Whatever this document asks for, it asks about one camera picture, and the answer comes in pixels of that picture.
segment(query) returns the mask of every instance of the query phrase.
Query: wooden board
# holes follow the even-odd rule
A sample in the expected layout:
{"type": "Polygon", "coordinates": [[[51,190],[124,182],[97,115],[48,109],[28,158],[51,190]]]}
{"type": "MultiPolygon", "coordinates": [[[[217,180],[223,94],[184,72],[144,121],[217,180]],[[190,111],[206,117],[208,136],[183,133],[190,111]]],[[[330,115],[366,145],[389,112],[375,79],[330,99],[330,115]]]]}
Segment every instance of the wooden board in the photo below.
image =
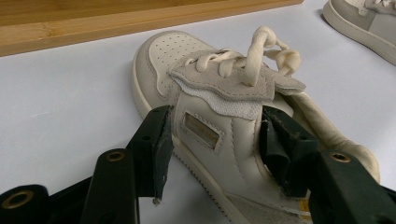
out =
{"type": "Polygon", "coordinates": [[[0,56],[205,21],[304,0],[0,0],[0,56]]]}

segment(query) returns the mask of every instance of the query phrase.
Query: white shoelace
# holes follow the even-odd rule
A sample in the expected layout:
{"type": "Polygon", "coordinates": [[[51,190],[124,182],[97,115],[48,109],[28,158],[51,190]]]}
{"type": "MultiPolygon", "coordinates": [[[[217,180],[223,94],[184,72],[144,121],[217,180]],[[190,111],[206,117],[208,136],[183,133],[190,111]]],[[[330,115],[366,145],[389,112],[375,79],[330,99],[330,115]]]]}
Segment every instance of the white shoelace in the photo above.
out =
{"type": "Polygon", "coordinates": [[[245,75],[241,77],[243,83],[255,86],[262,67],[262,56],[275,60],[282,76],[291,76],[301,63],[298,51],[289,49],[268,27],[260,27],[253,35],[247,57],[231,49],[222,49],[219,53],[204,55],[199,59],[188,59],[185,65],[197,62],[197,71],[204,72],[209,61],[216,62],[219,63],[219,75],[222,77],[228,77],[234,67],[244,68],[245,75]],[[273,46],[279,46],[280,49],[269,49],[273,46]]]}
{"type": "Polygon", "coordinates": [[[394,2],[394,1],[392,1],[392,0],[374,0],[375,4],[381,4],[382,3],[383,7],[389,6],[391,2],[394,2]]]}

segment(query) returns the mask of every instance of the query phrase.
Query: sneaker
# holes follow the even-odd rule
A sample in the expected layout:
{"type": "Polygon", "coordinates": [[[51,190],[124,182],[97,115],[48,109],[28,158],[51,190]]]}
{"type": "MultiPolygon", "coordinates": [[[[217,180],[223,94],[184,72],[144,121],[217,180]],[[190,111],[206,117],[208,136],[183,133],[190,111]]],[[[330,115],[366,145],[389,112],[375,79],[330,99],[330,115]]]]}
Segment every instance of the sneaker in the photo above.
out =
{"type": "Polygon", "coordinates": [[[329,0],[326,21],[396,65],[396,5],[394,0],[329,0]]]}
{"type": "Polygon", "coordinates": [[[173,107],[175,154],[232,223],[312,222],[306,198],[285,196],[262,162],[263,105],[286,112],[321,147],[355,155],[379,178],[371,152],[341,135],[304,93],[305,85],[291,77],[299,64],[299,53],[266,27],[254,33],[247,57],[179,31],[151,37],[134,57],[133,94],[141,116],[160,105],[173,107]],[[263,63],[263,55],[278,69],[263,63]]]}

